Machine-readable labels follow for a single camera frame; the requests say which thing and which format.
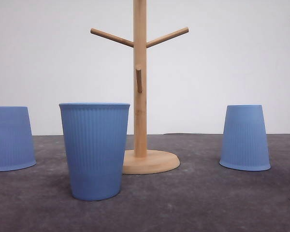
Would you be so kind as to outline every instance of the wooden pole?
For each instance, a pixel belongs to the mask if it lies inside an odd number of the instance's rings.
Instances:
[[[134,70],[139,69],[141,78],[134,71],[134,155],[145,158],[147,155],[146,129],[146,0],[134,0]],[[141,81],[142,92],[138,91],[137,81]]]
[[[149,41],[146,44],[146,47],[147,48],[152,47],[154,45],[157,45],[159,43],[162,43],[164,41],[170,40],[172,38],[175,38],[177,36],[183,35],[183,34],[188,33],[188,32],[189,32],[188,28],[182,28],[181,30],[174,31],[174,32],[172,32],[170,34],[167,34],[167,35],[161,36],[161,37],[159,37],[159,38],[157,38],[155,40]]]
[[[133,47],[133,42],[126,40],[126,39],[123,39],[123,38],[120,38],[118,36],[114,36],[112,34],[106,33],[106,32],[101,31],[101,30],[97,30],[97,29],[92,28],[90,30],[90,33],[94,34],[94,35],[101,36],[101,37],[109,39],[109,40],[113,40],[113,41],[118,42],[118,43],[122,43],[124,45],[129,46],[129,47]]]

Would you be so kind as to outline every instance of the ribbed cup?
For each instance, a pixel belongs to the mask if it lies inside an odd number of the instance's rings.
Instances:
[[[59,104],[72,195],[103,200],[120,191],[129,104]]]
[[[36,164],[27,107],[0,106],[0,171]]]
[[[271,168],[261,105],[228,105],[219,163],[244,171]]]

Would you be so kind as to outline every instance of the wooden peg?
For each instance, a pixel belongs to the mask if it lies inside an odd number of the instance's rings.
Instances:
[[[97,29],[94,29],[94,28],[92,28],[92,29],[90,30],[90,33],[91,33],[91,34],[94,34],[94,35],[101,36],[101,37],[106,38],[106,39],[109,39],[109,40],[113,40],[113,41],[118,42],[118,43],[120,43],[120,44],[127,45],[127,46],[129,46],[129,47],[133,47],[133,46],[134,46],[133,42],[131,42],[131,41],[129,41],[129,40],[126,40],[126,39],[120,38],[120,37],[118,37],[118,36],[114,36],[114,35],[112,35],[112,34],[109,34],[109,33],[106,33],[106,32],[104,32],[104,31],[100,31],[100,30],[97,30]]]
[[[183,28],[181,30],[177,30],[177,31],[174,31],[170,34],[167,34],[167,35],[164,35],[164,36],[161,36],[155,40],[152,40],[152,41],[149,41],[146,43],[146,47],[149,48],[149,47],[152,47],[156,44],[159,44],[159,43],[162,43],[164,41],[167,41],[167,40],[170,40],[172,38],[175,38],[177,36],[180,36],[180,35],[183,35],[185,33],[188,33],[189,32],[189,28]]]
[[[137,65],[135,67],[135,72],[136,72],[137,91],[138,91],[138,93],[142,93],[143,92],[143,88],[142,88],[142,71],[141,71],[141,66]]]

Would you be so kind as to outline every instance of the gray carpet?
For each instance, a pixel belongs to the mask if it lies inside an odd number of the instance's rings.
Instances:
[[[290,135],[268,135],[272,168],[218,164],[221,135],[149,135],[179,168],[123,175],[121,192],[71,196],[62,136],[35,136],[37,165],[0,173],[0,232],[290,232]],[[131,149],[133,137],[128,136]]]

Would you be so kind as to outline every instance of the white wall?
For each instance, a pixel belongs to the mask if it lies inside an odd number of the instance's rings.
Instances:
[[[228,104],[262,104],[290,133],[290,0],[148,0],[148,133],[222,133]],[[132,104],[132,0],[0,0],[0,105],[29,107],[35,135],[62,134],[61,102]],[[133,133],[133,105],[128,133]]]

